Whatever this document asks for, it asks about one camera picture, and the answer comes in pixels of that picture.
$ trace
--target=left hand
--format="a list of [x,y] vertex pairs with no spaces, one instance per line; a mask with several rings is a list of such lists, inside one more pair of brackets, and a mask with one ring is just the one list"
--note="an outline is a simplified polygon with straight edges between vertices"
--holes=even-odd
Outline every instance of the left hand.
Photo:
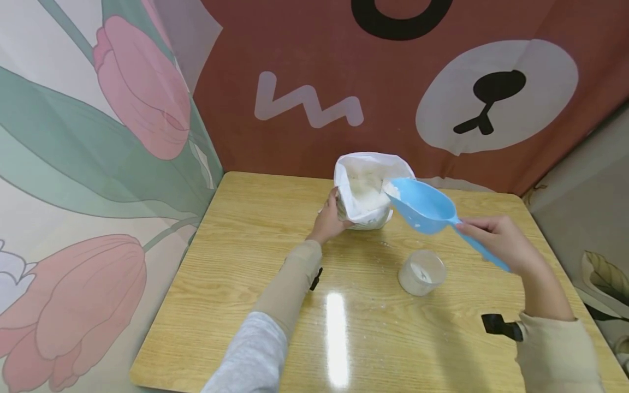
[[323,209],[314,222],[313,230],[306,240],[314,240],[323,245],[328,240],[338,236],[342,231],[353,225],[349,220],[341,221],[338,218],[337,187],[334,187],[325,201]]

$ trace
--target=paper bag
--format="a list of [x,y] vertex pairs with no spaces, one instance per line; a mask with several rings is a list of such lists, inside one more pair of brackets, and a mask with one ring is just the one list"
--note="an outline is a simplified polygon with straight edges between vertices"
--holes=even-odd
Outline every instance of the paper bag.
[[334,168],[334,185],[338,187],[338,210],[342,219],[348,219],[356,225],[353,230],[376,230],[382,228],[393,214],[388,201],[370,211],[363,211],[352,195],[350,178],[365,174],[378,174],[382,179],[395,177],[415,178],[411,167],[397,155],[360,152],[339,157]]

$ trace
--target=wooden table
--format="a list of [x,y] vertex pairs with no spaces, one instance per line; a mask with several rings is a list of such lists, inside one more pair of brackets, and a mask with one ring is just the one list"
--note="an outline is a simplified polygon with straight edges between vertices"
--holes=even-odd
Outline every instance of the wooden table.
[[[311,229],[331,180],[230,172],[131,368],[136,385],[199,392],[258,295]],[[444,192],[460,216],[509,214],[541,249],[584,321],[608,393],[629,383],[522,201]],[[434,250],[445,283],[426,297],[398,284],[414,250]],[[481,314],[518,318],[520,280],[484,262],[453,230],[421,235],[396,213],[379,231],[346,231],[323,249],[282,377],[285,392],[523,392],[515,343],[485,333]]]

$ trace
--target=small jar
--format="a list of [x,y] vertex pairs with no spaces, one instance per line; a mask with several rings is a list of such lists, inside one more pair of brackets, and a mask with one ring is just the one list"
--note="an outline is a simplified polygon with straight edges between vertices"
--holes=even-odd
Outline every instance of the small jar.
[[411,295],[424,296],[445,281],[445,265],[428,250],[413,252],[399,270],[399,284]]

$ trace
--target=beige sleeve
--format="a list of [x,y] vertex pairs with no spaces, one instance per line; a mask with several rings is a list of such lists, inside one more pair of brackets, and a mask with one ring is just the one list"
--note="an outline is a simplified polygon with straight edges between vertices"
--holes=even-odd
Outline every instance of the beige sleeve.
[[264,290],[252,311],[273,318],[290,341],[301,303],[321,267],[321,245],[306,240],[293,248],[282,268]]
[[527,393],[604,392],[592,340],[581,321],[520,314],[518,356]]

